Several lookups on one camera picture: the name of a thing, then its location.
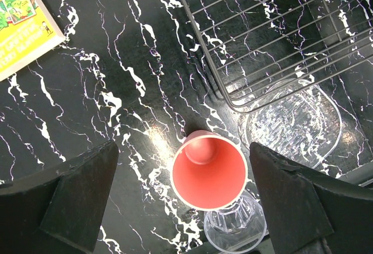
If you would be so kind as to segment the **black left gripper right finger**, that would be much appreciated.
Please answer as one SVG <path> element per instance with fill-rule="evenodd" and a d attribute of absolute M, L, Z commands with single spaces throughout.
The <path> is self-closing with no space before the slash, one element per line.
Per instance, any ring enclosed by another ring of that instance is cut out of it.
<path fill-rule="evenodd" d="M 372 253 L 372 190 L 253 142 L 250 162 L 275 253 Z"/>

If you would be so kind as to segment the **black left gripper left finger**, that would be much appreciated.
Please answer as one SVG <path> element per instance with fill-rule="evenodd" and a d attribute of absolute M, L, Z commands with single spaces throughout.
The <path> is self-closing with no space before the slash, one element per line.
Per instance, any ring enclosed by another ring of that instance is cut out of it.
<path fill-rule="evenodd" d="M 109 140 L 1 185 L 1 253 L 93 253 L 117 168 Z"/>

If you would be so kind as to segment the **clear glass bowl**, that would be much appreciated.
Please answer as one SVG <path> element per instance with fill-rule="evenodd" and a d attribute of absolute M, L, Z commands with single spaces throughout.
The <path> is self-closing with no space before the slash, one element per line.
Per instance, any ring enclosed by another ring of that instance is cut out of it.
<path fill-rule="evenodd" d="M 244 146 L 260 143 L 306 167 L 316 168 L 334 151 L 342 135 L 336 104 L 317 84 L 305 79 L 274 84 L 254 109 L 238 120 Z"/>

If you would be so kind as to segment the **pink plastic cup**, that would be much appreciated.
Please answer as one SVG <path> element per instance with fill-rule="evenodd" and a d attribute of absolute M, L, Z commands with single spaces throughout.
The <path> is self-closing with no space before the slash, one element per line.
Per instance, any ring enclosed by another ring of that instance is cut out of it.
<path fill-rule="evenodd" d="M 241 149 L 206 130 L 188 135 L 170 165 L 170 181 L 178 198 L 203 211 L 219 210 L 236 201 L 247 175 L 248 164 Z"/>

